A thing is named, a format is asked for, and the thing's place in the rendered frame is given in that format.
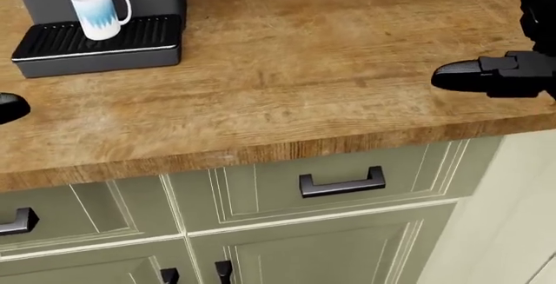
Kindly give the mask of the white mug with blue print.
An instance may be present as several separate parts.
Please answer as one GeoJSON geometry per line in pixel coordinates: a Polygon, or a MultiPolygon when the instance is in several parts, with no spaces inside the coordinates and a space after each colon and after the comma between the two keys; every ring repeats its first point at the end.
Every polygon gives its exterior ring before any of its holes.
{"type": "Polygon", "coordinates": [[[123,0],[127,16],[118,19],[113,0],[70,0],[84,35],[92,41],[105,41],[120,32],[132,17],[130,0],[123,0]]]}

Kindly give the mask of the green cabinet drawer front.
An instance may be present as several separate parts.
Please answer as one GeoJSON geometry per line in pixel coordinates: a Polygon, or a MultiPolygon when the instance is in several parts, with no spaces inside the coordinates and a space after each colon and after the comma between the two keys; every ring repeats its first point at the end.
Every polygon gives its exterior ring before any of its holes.
{"type": "Polygon", "coordinates": [[[0,257],[178,232],[159,176],[0,193],[0,225],[20,208],[39,221],[27,233],[0,236],[0,257]]]}
{"type": "Polygon", "coordinates": [[[409,145],[172,174],[189,232],[472,195],[502,140],[409,145]]]}

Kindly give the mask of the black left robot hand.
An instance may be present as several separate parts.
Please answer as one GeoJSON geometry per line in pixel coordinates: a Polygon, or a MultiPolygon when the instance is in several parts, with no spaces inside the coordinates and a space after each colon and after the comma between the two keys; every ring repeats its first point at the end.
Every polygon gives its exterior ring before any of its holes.
{"type": "Polygon", "coordinates": [[[0,93],[0,124],[14,122],[31,112],[28,102],[14,93],[0,93]]]}

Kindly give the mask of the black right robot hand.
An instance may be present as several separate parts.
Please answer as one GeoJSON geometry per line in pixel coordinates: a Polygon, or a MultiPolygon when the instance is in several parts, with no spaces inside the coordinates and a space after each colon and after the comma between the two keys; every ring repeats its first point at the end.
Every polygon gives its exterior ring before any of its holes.
{"type": "Polygon", "coordinates": [[[556,100],[556,0],[520,0],[520,9],[531,51],[445,64],[432,74],[431,84],[490,98],[535,98],[545,91],[556,100]]]}

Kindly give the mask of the green cabinet door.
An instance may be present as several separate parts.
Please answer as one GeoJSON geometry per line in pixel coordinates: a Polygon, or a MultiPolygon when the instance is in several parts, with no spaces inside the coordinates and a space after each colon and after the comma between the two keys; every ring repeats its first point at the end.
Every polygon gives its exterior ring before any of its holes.
{"type": "Polygon", "coordinates": [[[417,284],[453,209],[452,202],[191,237],[204,284],[417,284]]]}
{"type": "Polygon", "coordinates": [[[178,239],[3,261],[0,284],[164,284],[166,269],[176,284],[199,284],[178,239]]]}

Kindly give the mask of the dark grey coffee machine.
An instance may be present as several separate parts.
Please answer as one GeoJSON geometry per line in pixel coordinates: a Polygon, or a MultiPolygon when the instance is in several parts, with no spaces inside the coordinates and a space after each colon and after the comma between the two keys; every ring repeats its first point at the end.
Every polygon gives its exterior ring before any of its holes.
{"type": "Polygon", "coordinates": [[[167,67],[182,59],[187,0],[23,0],[33,25],[11,61],[24,77],[167,67]]]}

